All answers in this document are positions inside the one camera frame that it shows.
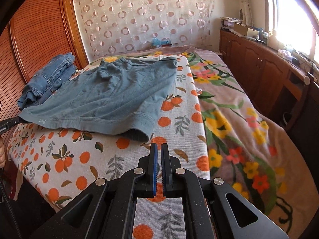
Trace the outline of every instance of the yellow flower print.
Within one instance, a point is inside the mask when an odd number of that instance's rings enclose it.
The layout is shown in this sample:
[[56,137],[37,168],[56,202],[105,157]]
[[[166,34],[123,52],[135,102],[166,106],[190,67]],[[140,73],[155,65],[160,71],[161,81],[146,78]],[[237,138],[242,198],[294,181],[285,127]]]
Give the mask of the yellow flower print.
[[215,75],[209,77],[208,79],[209,79],[209,80],[220,80],[221,77],[215,74]]
[[204,79],[203,77],[197,77],[195,79],[195,82],[198,82],[198,83],[209,83],[209,81],[207,79]]
[[278,191],[282,194],[285,194],[287,192],[287,184],[285,182],[282,182]]
[[214,64],[214,62],[211,61],[211,60],[205,60],[205,63],[206,63],[206,64],[210,64],[210,65]]
[[281,167],[276,167],[275,168],[275,173],[279,176],[284,176],[285,175],[285,170],[284,168],[281,168]]
[[193,69],[193,70],[196,70],[196,71],[202,69],[201,66],[191,66],[190,68]]
[[189,57],[188,53],[187,52],[184,52],[181,54],[182,56],[185,56],[185,57]]
[[266,129],[266,130],[268,130],[268,128],[269,128],[268,125],[267,125],[267,123],[266,123],[266,121],[264,121],[264,120],[260,122],[260,126],[261,126],[262,128],[264,128],[264,129]]
[[225,138],[226,135],[232,130],[232,126],[220,111],[216,110],[212,114],[215,118],[206,118],[205,125],[214,133],[214,135],[218,136],[219,138]]
[[220,167],[221,161],[223,160],[223,157],[217,153],[215,149],[210,149],[208,152],[208,158],[209,158],[209,168],[212,167]]
[[232,187],[237,190],[245,199],[249,199],[248,192],[242,191],[242,185],[239,182],[235,182]]
[[256,111],[253,108],[247,108],[247,114],[250,116],[254,116],[254,117],[258,117],[258,114],[256,113]]
[[258,175],[258,162],[246,162],[246,166],[244,167],[244,172],[247,174],[248,179],[252,179],[255,175]]
[[118,59],[118,57],[106,57],[106,58],[104,58],[104,61],[110,63],[110,62],[114,62],[117,59]]
[[256,128],[252,135],[256,139],[258,145],[261,145],[266,142],[266,132]]

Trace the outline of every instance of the cabinet door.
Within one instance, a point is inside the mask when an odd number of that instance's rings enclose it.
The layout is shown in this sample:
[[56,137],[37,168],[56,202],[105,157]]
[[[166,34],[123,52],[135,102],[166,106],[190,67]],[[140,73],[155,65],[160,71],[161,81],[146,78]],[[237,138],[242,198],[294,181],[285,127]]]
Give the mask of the cabinet door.
[[242,47],[240,40],[237,38],[232,38],[231,40],[231,49],[230,49],[230,58],[228,62],[228,67],[237,81],[241,80],[241,65],[243,61],[243,52],[244,47]]
[[261,113],[268,117],[283,88],[289,67],[277,55],[270,52],[264,54],[260,66],[262,77],[254,96],[254,102]]
[[245,45],[244,59],[241,68],[240,79],[249,98],[253,98],[261,78],[260,51],[256,46]]
[[229,36],[221,32],[220,37],[220,52],[223,54],[223,61],[227,65],[229,63],[229,56],[230,56],[230,43]]

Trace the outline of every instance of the bed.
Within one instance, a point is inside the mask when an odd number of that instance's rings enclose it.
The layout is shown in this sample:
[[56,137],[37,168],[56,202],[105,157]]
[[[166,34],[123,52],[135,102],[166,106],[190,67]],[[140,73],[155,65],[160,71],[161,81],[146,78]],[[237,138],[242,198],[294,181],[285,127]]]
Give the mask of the bed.
[[[167,142],[170,154],[199,177],[222,177],[290,238],[298,238],[314,216],[319,196],[297,148],[282,128],[254,109],[215,53],[184,46],[121,56],[171,55],[178,60],[177,76],[150,142]],[[99,63],[92,62],[72,78]],[[23,175],[58,211],[96,178],[115,179],[136,167],[150,142],[19,125],[8,145],[20,176],[16,194]],[[181,200],[163,197],[160,171],[157,175],[156,197],[138,200],[133,236],[185,238]]]

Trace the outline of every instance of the cardboard box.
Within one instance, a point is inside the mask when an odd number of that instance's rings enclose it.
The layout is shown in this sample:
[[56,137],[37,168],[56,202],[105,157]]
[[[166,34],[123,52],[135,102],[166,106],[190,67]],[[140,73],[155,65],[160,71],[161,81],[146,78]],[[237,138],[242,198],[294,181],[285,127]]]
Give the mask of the cardboard box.
[[247,37],[256,37],[256,35],[259,35],[259,31],[237,23],[234,23],[234,31]]

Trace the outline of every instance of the sheer curtain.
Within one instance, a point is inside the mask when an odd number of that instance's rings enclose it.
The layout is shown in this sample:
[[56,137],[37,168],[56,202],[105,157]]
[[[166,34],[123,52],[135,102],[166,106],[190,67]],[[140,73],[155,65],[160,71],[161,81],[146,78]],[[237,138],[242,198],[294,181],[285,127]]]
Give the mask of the sheer curtain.
[[251,10],[249,6],[249,0],[239,0],[240,9],[242,10],[243,23],[248,26],[254,26],[253,18],[251,16]]

